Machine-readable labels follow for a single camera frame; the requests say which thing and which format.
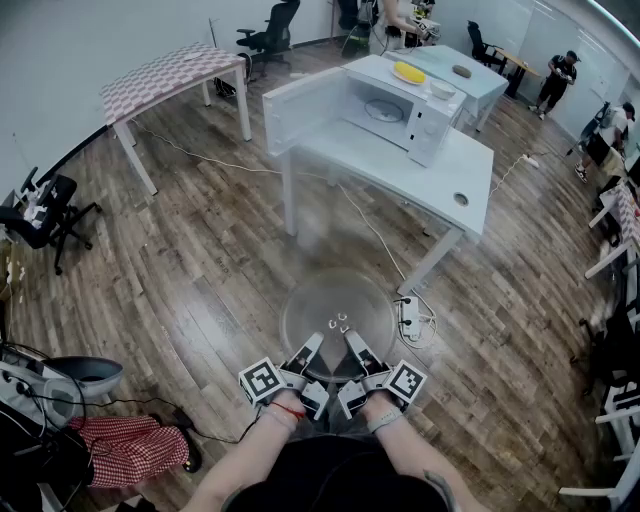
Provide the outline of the person's black shirt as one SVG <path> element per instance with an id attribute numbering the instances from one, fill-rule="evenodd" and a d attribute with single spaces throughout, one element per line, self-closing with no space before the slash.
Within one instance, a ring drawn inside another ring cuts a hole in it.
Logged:
<path id="1" fill-rule="evenodd" d="M 323 435 L 285 445 L 265 480 L 223 512 L 454 512 L 442 487 L 399 474 L 372 441 Z"/>

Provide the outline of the pale blue cloth table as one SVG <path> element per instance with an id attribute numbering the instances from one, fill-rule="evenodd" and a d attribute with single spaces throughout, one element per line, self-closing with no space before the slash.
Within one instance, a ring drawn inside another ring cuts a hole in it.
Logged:
<path id="1" fill-rule="evenodd" d="M 466 94 L 455 128 L 463 131 L 470 124 L 480 132 L 497 100 L 505 92 L 508 82 L 495 71 L 472 58 L 444 45 L 418 47 L 386 52 L 384 58 L 403 61 L 432 78 L 450 83 Z M 469 79 L 456 75 L 453 65 L 461 65 L 472 72 Z"/>

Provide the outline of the white microwave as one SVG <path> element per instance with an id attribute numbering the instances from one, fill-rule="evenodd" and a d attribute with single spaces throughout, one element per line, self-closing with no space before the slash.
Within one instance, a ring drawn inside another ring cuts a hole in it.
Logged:
<path id="1" fill-rule="evenodd" d="M 370 55 L 305 76 L 263 95 L 268 152 L 336 121 L 348 121 L 404 149 L 429 167 L 459 115 L 466 94 L 435 97 L 434 79 L 402 61 Z"/>

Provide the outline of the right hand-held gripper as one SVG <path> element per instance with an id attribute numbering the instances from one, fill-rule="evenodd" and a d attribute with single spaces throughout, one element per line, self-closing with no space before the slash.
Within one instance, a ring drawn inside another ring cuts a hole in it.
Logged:
<path id="1" fill-rule="evenodd" d="M 330 355 L 330 381 L 348 381 L 337 393 L 345 417 L 352 419 L 370 396 L 379 391 L 387 392 L 394 405 L 404 413 L 418 396 L 427 376 L 405 360 L 396 366 L 387 365 L 354 329 L 347 330 L 344 339 L 353 355 L 345 351 Z M 362 368 L 361 377 L 357 377 L 358 363 Z"/>

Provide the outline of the person's camouflage trousers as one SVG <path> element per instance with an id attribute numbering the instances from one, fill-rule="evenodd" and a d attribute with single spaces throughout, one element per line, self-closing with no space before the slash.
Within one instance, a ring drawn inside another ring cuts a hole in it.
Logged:
<path id="1" fill-rule="evenodd" d="M 322 436 L 341 437 L 367 443 L 376 443 L 376 437 L 368 429 L 362 414 L 357 414 L 348 420 L 342 412 L 324 412 L 322 418 L 313 421 L 308 418 L 301 420 L 291 435 L 289 441 L 300 441 Z"/>

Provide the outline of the red checked cloth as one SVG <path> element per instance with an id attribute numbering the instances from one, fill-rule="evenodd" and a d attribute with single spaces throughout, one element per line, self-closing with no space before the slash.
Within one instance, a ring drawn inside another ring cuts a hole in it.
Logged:
<path id="1" fill-rule="evenodd" d="M 175 466 L 187 472 L 201 467 L 201 456 L 188 433 L 165 426 L 152 415 L 76 417 L 68 424 L 91 455 L 86 484 L 124 488 Z"/>

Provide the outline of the black office chair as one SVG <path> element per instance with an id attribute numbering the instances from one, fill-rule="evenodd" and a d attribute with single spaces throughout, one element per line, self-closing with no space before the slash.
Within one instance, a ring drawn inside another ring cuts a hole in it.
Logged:
<path id="1" fill-rule="evenodd" d="M 578 322 L 587 334 L 588 343 L 579 355 L 573 355 L 569 364 L 581 366 L 586 378 L 583 396 L 589 396 L 597 381 L 605 386 L 624 387 L 629 383 L 640 385 L 640 333 L 631 325 L 631 310 L 623 301 L 606 320 L 603 330 L 594 333 L 589 322 Z"/>
<path id="2" fill-rule="evenodd" d="M 286 65 L 292 70 L 292 65 L 284 58 L 284 53 L 291 49 L 290 25 L 300 6 L 300 0 L 281 0 L 271 8 L 270 16 L 266 20 L 264 31 L 256 32 L 252 29 L 238 29 L 243 37 L 236 44 L 254 51 L 253 55 L 243 53 L 247 60 L 247 80 L 252 81 L 252 74 L 256 64 L 261 64 L 260 76 L 266 75 L 269 63 Z"/>
<path id="3" fill-rule="evenodd" d="M 89 203 L 83 209 L 74 206 L 72 199 L 77 183 L 61 174 L 54 173 L 42 186 L 37 187 L 33 181 L 37 171 L 38 168 L 34 167 L 20 188 L 27 199 L 24 212 L 20 213 L 16 206 L 0 205 L 0 225 L 19 235 L 32 249 L 43 249 L 47 245 L 54 247 L 54 270 L 60 276 L 63 274 L 60 260 L 67 237 L 74 237 L 86 250 L 91 250 L 93 244 L 74 226 L 90 211 L 101 213 L 102 208 L 96 202 Z"/>
<path id="4" fill-rule="evenodd" d="M 479 25 L 475 21 L 469 20 L 467 22 L 467 31 L 472 42 L 471 55 L 474 60 L 487 67 L 503 65 L 504 58 L 497 57 L 499 47 L 483 41 Z"/>

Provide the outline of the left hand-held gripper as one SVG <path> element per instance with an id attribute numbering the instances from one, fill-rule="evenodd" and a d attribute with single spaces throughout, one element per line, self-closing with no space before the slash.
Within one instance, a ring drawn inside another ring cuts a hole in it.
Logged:
<path id="1" fill-rule="evenodd" d="M 241 371 L 239 385 L 251 406 L 266 405 L 278 392 L 288 390 L 298 396 L 313 420 L 319 420 L 329 402 L 329 393 L 319 381 L 330 383 L 334 378 L 332 356 L 319 350 L 323 341 L 324 334 L 315 332 L 290 362 L 276 366 L 265 357 Z"/>

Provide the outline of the pale clear bangle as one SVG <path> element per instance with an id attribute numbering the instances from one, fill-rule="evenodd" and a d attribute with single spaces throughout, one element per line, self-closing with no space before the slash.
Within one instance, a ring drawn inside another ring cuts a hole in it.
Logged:
<path id="1" fill-rule="evenodd" d="M 298 420 L 288 413 L 280 413 L 270 408 L 265 408 L 261 411 L 260 416 L 272 418 L 291 433 L 293 433 L 297 428 Z"/>

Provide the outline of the grey machine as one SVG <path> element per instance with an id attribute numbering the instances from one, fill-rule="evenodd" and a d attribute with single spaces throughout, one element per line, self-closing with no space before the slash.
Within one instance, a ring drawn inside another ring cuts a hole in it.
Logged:
<path id="1" fill-rule="evenodd" d="M 0 345 L 0 404 L 41 427 L 62 428 L 83 414 L 93 398 L 108 394 L 123 366 L 104 358 L 38 359 Z"/>

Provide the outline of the beige band wristwatch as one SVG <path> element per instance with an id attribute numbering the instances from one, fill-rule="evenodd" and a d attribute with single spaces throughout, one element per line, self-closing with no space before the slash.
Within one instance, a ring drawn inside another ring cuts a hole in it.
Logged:
<path id="1" fill-rule="evenodd" d="M 389 425 L 403 416 L 402 411 L 397 406 L 391 406 L 384 413 L 377 414 L 367 421 L 367 428 L 374 434 L 380 428 Z"/>

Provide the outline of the checkered table with white frame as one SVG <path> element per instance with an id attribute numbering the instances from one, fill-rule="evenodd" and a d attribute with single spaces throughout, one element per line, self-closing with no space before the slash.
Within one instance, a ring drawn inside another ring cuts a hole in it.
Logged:
<path id="1" fill-rule="evenodd" d="M 614 262 L 617 258 L 633 249 L 640 257 L 640 206 L 625 180 L 621 180 L 614 188 L 603 192 L 599 196 L 603 208 L 589 221 L 590 229 L 594 228 L 609 213 L 617 213 L 616 220 L 620 227 L 619 243 L 605 257 L 584 273 L 590 279 Z"/>

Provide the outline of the wooden desk with black legs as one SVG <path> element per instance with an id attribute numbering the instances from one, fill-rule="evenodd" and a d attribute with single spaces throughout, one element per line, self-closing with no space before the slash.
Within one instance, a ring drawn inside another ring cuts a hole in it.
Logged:
<path id="1" fill-rule="evenodd" d="M 532 76 L 536 77 L 536 78 L 540 78 L 541 75 L 532 67 L 530 67 L 528 64 L 526 64 L 522 59 L 520 59 L 517 56 L 512 55 L 511 53 L 507 52 L 506 50 L 499 48 L 497 46 L 494 46 L 494 52 L 493 52 L 493 57 L 497 57 L 498 55 L 500 55 L 502 57 L 502 62 L 501 62 L 501 66 L 500 66 L 500 70 L 499 73 L 502 74 L 506 65 L 508 63 L 514 64 L 515 65 L 515 70 L 511 75 L 511 79 L 509 81 L 509 85 L 507 87 L 507 89 L 505 90 L 505 94 L 513 99 L 516 98 L 516 94 L 517 91 L 519 89 L 519 86 L 523 80 L 523 78 L 525 77 L 525 75 L 527 73 L 531 74 Z"/>

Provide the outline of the clear glass turntable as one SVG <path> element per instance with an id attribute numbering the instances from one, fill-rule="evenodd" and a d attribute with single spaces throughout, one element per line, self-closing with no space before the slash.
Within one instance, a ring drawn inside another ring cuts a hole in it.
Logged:
<path id="1" fill-rule="evenodd" d="M 344 333 L 354 329 L 381 360 L 391 352 L 398 327 L 391 296 L 369 276 L 347 268 L 308 276 L 289 294 L 280 316 L 280 337 L 291 357 L 315 332 L 324 334 L 319 350 L 349 352 Z"/>

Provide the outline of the person's right forearm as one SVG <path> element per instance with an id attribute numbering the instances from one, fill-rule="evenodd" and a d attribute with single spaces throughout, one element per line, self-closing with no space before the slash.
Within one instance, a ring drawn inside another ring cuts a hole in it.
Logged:
<path id="1" fill-rule="evenodd" d="M 395 406 L 387 392 L 374 392 L 360 412 L 368 421 Z M 471 493 L 458 470 L 403 415 L 374 435 L 397 473 L 424 480 L 446 503 L 449 512 L 490 512 Z"/>

